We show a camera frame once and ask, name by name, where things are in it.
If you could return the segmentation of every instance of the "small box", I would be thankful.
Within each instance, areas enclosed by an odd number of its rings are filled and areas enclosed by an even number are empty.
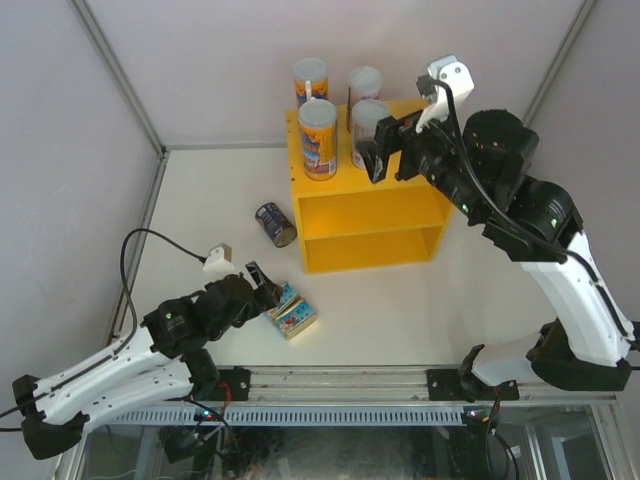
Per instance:
[[[286,314],[273,319],[273,324],[278,327],[285,339],[290,340],[315,321],[315,310],[305,300],[302,300]]]
[[[280,303],[277,307],[269,310],[269,317],[271,317],[272,321],[277,319],[278,317],[284,315],[287,310],[289,310],[290,307],[293,304],[297,303],[299,300],[300,294],[296,292],[296,290],[291,285],[285,283],[284,285],[282,285],[282,296],[280,297]]]

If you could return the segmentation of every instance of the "blue can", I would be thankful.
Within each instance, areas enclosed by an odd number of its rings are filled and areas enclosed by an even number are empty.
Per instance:
[[[296,227],[273,202],[265,203],[258,209],[256,221],[278,248],[286,247],[298,236]]]

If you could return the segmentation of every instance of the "shelf compartment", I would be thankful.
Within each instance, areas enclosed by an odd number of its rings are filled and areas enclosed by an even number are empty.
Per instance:
[[[443,227],[428,227],[305,240],[307,272],[426,262],[442,233]]]
[[[300,199],[304,238],[435,227],[444,223],[430,186]]]

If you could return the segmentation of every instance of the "white wall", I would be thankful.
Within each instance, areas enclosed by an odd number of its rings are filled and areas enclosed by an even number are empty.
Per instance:
[[[317,56],[329,97],[357,65],[384,98],[417,96],[420,68],[448,53],[477,89],[467,112],[524,113],[580,0],[91,0],[167,145],[284,141],[292,67]]]
[[[66,2],[2,2],[0,24],[3,411],[15,378],[53,374],[101,346],[120,242],[156,159]],[[39,480],[50,467],[21,434],[0,434],[0,479]]]
[[[533,173],[564,186],[614,298],[640,321],[640,2],[600,2],[540,111]],[[638,356],[632,357],[640,365]],[[640,378],[620,395],[640,432]],[[636,436],[640,458],[640,436]]]

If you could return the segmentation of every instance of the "yellow wooden box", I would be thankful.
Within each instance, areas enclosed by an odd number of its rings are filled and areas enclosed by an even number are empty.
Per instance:
[[[423,100],[387,102],[396,118],[424,108]],[[391,157],[387,178],[371,184],[351,162],[346,106],[338,106],[338,170],[318,182],[304,172],[298,111],[287,119],[291,196],[307,273],[379,267],[431,260],[447,228],[453,205],[422,177],[394,178],[400,153]]]

